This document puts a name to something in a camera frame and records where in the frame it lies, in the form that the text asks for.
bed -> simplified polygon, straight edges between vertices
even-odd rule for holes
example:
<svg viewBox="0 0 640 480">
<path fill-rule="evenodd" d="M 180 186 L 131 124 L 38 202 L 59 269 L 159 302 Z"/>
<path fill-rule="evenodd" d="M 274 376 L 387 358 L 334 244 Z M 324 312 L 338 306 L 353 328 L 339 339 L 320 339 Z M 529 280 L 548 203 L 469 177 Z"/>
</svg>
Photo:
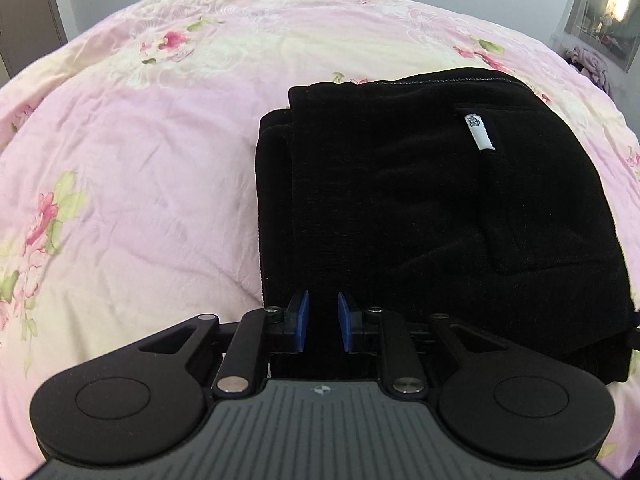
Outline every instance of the bed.
<svg viewBox="0 0 640 480">
<path fill-rule="evenodd" d="M 148 334 L 261 304 L 255 145 L 287 90 L 462 66 L 527 83 L 596 166 L 640 286 L 640 148 L 610 98 L 542 43 L 406 0 L 143 0 L 0 89 L 0 477 L 42 461 L 48 377 Z M 609 386 L 598 459 L 640 450 L 640 353 Z"/>
</svg>

silver screw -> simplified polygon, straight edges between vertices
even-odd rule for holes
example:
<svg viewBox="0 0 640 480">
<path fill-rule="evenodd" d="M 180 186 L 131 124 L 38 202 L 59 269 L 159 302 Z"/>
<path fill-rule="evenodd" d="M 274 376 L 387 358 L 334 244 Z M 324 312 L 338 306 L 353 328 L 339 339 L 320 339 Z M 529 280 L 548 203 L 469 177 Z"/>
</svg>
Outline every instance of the silver screw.
<svg viewBox="0 0 640 480">
<path fill-rule="evenodd" d="M 248 387 L 249 381 L 244 377 L 238 377 L 236 375 L 223 377 L 218 381 L 218 388 L 226 394 L 239 394 L 244 392 Z"/>
<path fill-rule="evenodd" d="M 416 377 L 400 377 L 394 381 L 393 387 L 401 394 L 417 394 L 424 389 L 424 383 Z"/>
</svg>

gray gripper base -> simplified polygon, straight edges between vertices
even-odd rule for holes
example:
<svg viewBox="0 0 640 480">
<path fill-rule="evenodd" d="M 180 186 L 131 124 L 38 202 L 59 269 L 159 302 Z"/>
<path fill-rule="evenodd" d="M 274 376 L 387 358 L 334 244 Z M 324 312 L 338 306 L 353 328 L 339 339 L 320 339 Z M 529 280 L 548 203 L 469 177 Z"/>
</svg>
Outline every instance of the gray gripper base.
<svg viewBox="0 0 640 480">
<path fill-rule="evenodd" d="M 493 465 L 459 448 L 423 404 L 375 382 L 270 380 L 225 400 L 200 433 L 151 462 L 82 469 L 52 460 L 34 480 L 604 480 L 595 462 L 554 471 Z"/>
</svg>

white label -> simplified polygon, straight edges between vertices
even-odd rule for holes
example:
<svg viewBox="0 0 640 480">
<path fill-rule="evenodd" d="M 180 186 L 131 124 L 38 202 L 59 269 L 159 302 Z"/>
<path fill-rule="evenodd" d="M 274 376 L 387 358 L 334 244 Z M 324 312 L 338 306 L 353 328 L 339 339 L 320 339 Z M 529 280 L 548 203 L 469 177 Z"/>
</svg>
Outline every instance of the white label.
<svg viewBox="0 0 640 480">
<path fill-rule="evenodd" d="M 466 125 L 469 127 L 471 135 L 474 136 L 474 140 L 478 145 L 479 150 L 494 150 L 495 148 L 491 143 L 489 134 L 486 132 L 484 123 L 479 115 L 469 114 L 465 116 Z"/>
</svg>

door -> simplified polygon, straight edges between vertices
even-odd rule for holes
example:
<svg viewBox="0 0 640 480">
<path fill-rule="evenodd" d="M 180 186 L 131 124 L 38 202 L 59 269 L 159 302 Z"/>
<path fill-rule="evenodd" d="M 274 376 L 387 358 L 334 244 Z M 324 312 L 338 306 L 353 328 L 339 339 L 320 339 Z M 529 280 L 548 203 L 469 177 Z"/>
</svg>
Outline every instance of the door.
<svg viewBox="0 0 640 480">
<path fill-rule="evenodd" d="M 10 77 L 66 43 L 57 12 L 55 0 L 0 0 L 0 56 Z"/>
</svg>

